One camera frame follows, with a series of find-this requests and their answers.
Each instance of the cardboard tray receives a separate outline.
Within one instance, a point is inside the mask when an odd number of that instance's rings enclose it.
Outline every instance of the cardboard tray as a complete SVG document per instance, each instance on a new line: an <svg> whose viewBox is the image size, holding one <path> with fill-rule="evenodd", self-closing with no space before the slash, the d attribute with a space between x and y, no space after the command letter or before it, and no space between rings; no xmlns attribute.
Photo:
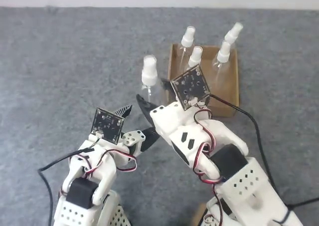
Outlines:
<svg viewBox="0 0 319 226"><path fill-rule="evenodd" d="M173 44L170 49L169 63L168 63L168 79L172 80L178 76L177 74L177 46L178 44ZM207 71L210 69L211 62L215 55L219 51L218 46L205 45L201 46L203 48L201 68L203 70L204 76L207 75ZM230 53L230 70L229 70L229 80L225 83L225 88L227 89L227 97L219 92L212 92L213 94L223 98L224 100L239 106L239 83L238 83L238 63L237 63L237 51L233 49ZM168 102L171 103L175 99L168 96ZM236 110L215 100L211 99L208 108L212 111L213 116L217 117L231 117L235 114Z"/></svg>

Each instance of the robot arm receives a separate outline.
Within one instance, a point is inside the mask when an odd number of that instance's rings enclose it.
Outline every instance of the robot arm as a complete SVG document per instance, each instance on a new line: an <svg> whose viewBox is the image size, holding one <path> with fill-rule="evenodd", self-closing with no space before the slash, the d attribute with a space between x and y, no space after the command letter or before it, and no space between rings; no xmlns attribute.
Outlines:
<svg viewBox="0 0 319 226"><path fill-rule="evenodd" d="M97 140L96 135L90 134L79 149L90 147ZM129 226L119 205L120 198L111 186L116 170L135 160L135 156L142 152L145 141L142 131L132 131L123 134L116 145L99 139L94 151L73 156L69 174L62 185L54 225L105 226L121 220Z"/></svg>
<svg viewBox="0 0 319 226"><path fill-rule="evenodd" d="M179 102L150 111L156 131L193 168L195 157L203 142L212 144L203 127L209 130L216 142L211 154L200 152L196 168L211 180L223 178L216 185L218 198L230 208L229 216L222 211L223 226L302 226L294 212L284 224L279 224L288 209L268 181L268 177L255 158L247 157L248 147L223 123L209 119L207 112L194 115L199 109L183 110ZM217 198L207 203L202 226L220 222Z"/></svg>

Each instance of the white spray nozzle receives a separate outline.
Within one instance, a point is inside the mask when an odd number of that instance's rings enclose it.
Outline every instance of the white spray nozzle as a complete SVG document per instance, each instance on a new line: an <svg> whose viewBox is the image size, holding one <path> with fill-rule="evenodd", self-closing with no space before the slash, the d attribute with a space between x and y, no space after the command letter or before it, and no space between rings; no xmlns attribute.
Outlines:
<svg viewBox="0 0 319 226"><path fill-rule="evenodd" d="M156 69L156 58L153 55L144 57L144 66L142 70L142 83L151 87L156 84L158 79L158 71Z"/></svg>
<svg viewBox="0 0 319 226"><path fill-rule="evenodd" d="M195 27L188 26L186 32L181 40L181 44L184 47L191 47L194 42L194 35L195 35Z"/></svg>
<svg viewBox="0 0 319 226"><path fill-rule="evenodd" d="M221 63L226 63L229 60L230 53L230 44L226 41L223 41L221 48L217 54L217 60Z"/></svg>
<svg viewBox="0 0 319 226"><path fill-rule="evenodd" d="M203 53L203 48L200 46L195 46L193 49L193 52L189 58L188 66L189 68L192 68L201 62L201 55Z"/></svg>
<svg viewBox="0 0 319 226"><path fill-rule="evenodd" d="M233 28L225 35L225 41L227 41L229 44L233 44L243 27L244 26L241 23L236 22Z"/></svg>

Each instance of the cardboard box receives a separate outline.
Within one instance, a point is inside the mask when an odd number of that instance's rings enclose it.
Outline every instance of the cardboard box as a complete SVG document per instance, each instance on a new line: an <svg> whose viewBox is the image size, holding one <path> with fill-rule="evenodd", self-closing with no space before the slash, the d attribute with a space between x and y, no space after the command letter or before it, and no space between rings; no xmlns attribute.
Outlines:
<svg viewBox="0 0 319 226"><path fill-rule="evenodd" d="M173 44L170 49L169 63L168 63L168 79L172 80L178 76L177 73L177 44ZM207 75L207 71L211 67L211 62L215 55L219 51L218 46L205 45L201 46L203 48L201 68L203 70L204 76ZM224 100L239 106L239 83L238 83L238 64L237 64L237 51L233 49L230 54L230 70L229 70L229 80L225 83L225 88L227 89L228 97L225 97L219 92L214 92L217 96L223 98ZM175 99L168 97L169 103L173 102ZM212 111L213 116L220 117L231 117L235 114L236 110L215 100L211 99L208 108Z"/></svg>
<svg viewBox="0 0 319 226"><path fill-rule="evenodd" d="M206 204L200 204L195 215L193 216L190 226L200 226L204 215L207 213Z"/></svg>

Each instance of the clear plastic bottle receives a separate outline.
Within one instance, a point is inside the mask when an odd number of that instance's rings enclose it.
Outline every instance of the clear plastic bottle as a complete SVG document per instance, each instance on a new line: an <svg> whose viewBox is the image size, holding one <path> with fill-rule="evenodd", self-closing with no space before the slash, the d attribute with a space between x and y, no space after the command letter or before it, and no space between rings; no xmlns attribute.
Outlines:
<svg viewBox="0 0 319 226"><path fill-rule="evenodd" d="M203 53L203 48L201 48L200 46L194 47L193 52L189 58L188 64L185 66L183 73L201 63L202 53Z"/></svg>
<svg viewBox="0 0 319 226"><path fill-rule="evenodd" d="M158 77L157 60L153 55L144 57L142 87L139 94L149 103L157 106L166 105L165 91Z"/></svg>
<svg viewBox="0 0 319 226"><path fill-rule="evenodd" d="M224 41L218 54L213 59L211 69L208 72L210 92L225 100L229 100L229 96L227 95L229 92L229 84L227 84L228 71L230 70L229 54L230 44Z"/></svg>
<svg viewBox="0 0 319 226"><path fill-rule="evenodd" d="M178 65L178 74L182 74L185 67L188 65L190 55L194 47L194 35L195 27L188 26L186 32L177 47L177 65Z"/></svg>

